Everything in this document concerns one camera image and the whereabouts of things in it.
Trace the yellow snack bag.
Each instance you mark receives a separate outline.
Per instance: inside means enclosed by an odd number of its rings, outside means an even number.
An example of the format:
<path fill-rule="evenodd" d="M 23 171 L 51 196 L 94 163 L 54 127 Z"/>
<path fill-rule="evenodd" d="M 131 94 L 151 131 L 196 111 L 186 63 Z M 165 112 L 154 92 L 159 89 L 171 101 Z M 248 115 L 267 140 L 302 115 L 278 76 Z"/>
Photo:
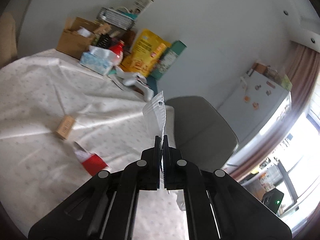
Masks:
<path fill-rule="evenodd" d="M 123 59 L 120 67 L 125 72 L 135 72 L 148 77 L 161 55 L 170 46 L 170 42 L 149 29 L 143 29 L 135 40 L 130 55 Z"/>

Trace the grey chair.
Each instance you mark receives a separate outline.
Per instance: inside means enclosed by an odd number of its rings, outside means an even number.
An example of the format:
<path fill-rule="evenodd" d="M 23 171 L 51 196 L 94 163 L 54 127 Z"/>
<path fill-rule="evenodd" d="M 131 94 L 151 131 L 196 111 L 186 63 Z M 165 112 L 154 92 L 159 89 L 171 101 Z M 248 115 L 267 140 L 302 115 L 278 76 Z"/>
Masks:
<path fill-rule="evenodd" d="M 238 148 L 238 138 L 226 120 L 203 97 L 182 96 L 165 102 L 174 109 L 176 148 L 199 169 L 222 168 Z"/>

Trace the black device with green light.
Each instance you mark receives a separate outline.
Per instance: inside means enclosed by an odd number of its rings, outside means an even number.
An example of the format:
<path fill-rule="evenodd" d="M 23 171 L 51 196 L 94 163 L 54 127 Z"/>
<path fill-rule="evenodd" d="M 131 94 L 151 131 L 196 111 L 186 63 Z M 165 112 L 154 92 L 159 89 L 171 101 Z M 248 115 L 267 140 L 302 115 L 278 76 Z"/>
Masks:
<path fill-rule="evenodd" d="M 278 189 L 274 188 L 263 195 L 261 202 L 276 214 L 279 210 L 283 198 L 284 194 Z"/>

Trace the small brown cardboard box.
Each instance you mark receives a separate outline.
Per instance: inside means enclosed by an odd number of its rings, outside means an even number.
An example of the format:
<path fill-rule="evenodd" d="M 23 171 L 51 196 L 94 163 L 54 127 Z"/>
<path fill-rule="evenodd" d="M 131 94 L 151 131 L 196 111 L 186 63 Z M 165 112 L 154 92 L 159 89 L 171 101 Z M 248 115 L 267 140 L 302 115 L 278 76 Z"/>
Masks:
<path fill-rule="evenodd" d="M 55 134 L 62 140 L 68 139 L 74 124 L 75 119 L 70 115 L 65 115 L 55 130 Z"/>

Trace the white paper bag on wall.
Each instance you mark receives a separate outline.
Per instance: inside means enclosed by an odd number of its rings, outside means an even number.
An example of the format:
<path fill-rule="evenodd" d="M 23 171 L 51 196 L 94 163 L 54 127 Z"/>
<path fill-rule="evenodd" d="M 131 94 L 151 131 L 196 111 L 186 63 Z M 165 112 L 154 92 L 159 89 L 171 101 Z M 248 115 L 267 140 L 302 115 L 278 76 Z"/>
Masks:
<path fill-rule="evenodd" d="M 140 15 L 143 13 L 152 3 L 154 0 L 135 0 L 129 12 L 134 15 Z"/>

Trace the blue tissue box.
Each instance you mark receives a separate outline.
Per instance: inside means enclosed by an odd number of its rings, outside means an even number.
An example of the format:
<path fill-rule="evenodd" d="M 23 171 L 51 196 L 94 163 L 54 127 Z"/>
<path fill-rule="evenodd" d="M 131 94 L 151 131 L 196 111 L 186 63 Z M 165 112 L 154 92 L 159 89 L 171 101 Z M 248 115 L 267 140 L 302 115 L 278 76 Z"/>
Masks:
<path fill-rule="evenodd" d="M 107 75 L 118 62 L 118 55 L 111 50 L 89 46 L 88 51 L 83 52 L 80 64 L 100 75 Z"/>

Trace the clear plastic wrapper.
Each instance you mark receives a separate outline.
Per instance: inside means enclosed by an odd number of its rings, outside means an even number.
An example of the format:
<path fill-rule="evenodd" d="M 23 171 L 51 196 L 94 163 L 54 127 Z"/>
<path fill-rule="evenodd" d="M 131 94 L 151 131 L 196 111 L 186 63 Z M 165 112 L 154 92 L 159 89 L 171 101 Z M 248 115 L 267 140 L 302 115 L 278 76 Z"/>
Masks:
<path fill-rule="evenodd" d="M 143 108 L 143 116 L 152 139 L 154 147 L 151 149 L 151 190 L 157 190 L 160 186 L 161 150 L 166 123 L 166 109 L 163 91 L 155 95 Z"/>

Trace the white refrigerator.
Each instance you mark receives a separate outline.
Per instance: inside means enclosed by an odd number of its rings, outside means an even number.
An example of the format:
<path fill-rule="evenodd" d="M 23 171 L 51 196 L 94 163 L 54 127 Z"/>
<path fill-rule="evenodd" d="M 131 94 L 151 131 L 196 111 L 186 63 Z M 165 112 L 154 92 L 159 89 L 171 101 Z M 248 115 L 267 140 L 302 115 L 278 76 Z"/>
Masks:
<path fill-rule="evenodd" d="M 266 76 L 253 71 L 240 77 L 239 85 L 218 108 L 244 147 L 267 122 L 276 122 L 291 108 L 291 93 Z"/>

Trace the open brown cardboard box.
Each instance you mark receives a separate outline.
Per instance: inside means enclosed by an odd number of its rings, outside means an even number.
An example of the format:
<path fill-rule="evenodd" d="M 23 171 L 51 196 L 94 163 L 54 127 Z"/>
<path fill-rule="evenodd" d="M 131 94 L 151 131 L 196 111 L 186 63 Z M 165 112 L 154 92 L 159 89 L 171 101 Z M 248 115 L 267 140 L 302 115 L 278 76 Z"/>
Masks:
<path fill-rule="evenodd" d="M 99 27 L 99 24 L 80 17 L 67 18 L 56 50 L 79 60 L 94 40 L 94 31 Z M 78 33 L 81 28 L 89 31 L 89 37 L 84 37 Z"/>

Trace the beige cloth on chair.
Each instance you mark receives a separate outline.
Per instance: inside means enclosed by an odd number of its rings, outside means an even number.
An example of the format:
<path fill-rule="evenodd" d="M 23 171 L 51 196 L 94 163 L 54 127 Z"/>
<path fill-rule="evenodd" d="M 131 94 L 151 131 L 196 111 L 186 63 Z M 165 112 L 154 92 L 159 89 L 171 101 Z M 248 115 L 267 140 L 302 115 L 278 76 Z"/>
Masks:
<path fill-rule="evenodd" d="M 16 23 L 12 14 L 4 12 L 0 20 L 0 67 L 17 59 Z"/>

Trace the red and white wrapper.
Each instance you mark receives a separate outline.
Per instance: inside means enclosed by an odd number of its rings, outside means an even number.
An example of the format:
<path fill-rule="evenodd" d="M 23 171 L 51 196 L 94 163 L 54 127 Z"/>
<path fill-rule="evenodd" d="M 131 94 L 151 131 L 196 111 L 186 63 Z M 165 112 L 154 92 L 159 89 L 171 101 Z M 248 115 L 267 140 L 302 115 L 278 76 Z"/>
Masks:
<path fill-rule="evenodd" d="M 88 152 L 77 142 L 73 142 L 72 148 L 77 160 L 91 176 L 95 176 L 100 171 L 109 168 L 99 155 Z"/>

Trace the green tall box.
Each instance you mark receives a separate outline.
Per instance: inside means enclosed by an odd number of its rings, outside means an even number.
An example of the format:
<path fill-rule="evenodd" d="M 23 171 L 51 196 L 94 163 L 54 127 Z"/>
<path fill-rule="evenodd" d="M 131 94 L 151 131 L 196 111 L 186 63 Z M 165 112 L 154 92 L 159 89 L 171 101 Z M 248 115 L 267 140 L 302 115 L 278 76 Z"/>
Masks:
<path fill-rule="evenodd" d="M 150 76 L 156 80 L 160 80 L 162 76 L 169 70 L 169 68 L 176 62 L 186 47 L 187 46 L 180 40 L 173 42 L 154 65 Z"/>

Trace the white patterned tablecloth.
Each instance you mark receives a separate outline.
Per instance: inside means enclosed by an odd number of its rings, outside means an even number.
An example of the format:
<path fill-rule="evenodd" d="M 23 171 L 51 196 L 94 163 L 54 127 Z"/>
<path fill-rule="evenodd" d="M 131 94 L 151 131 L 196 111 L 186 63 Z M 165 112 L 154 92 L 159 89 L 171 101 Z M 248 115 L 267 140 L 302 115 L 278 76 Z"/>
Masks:
<path fill-rule="evenodd" d="M 91 178 L 73 152 L 77 142 L 118 172 L 154 145 L 138 93 L 55 50 L 1 69 L 1 203 L 26 235 Z M 68 139 L 56 134 L 75 119 Z"/>

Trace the red bottle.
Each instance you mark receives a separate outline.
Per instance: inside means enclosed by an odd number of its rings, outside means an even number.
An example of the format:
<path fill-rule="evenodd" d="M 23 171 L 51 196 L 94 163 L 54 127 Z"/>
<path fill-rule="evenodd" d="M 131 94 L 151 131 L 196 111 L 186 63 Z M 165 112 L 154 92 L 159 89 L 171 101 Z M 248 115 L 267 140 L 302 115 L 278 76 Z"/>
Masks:
<path fill-rule="evenodd" d="M 116 54 L 116 59 L 114 60 L 115 66 L 120 65 L 123 60 L 123 52 L 124 52 L 123 48 L 124 48 L 124 42 L 122 40 L 120 40 L 117 44 L 109 48 L 110 51 Z"/>

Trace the white game controller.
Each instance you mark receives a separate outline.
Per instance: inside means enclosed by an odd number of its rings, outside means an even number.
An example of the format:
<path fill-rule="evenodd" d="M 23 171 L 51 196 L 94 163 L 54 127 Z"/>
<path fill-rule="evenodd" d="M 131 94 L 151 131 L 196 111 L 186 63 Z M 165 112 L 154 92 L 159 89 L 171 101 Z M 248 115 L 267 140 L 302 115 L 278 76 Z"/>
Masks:
<path fill-rule="evenodd" d="M 120 67 L 115 66 L 116 79 L 123 87 L 135 87 L 142 92 L 144 101 L 150 101 L 153 96 L 153 90 L 147 85 L 146 78 L 137 72 L 125 72 Z"/>

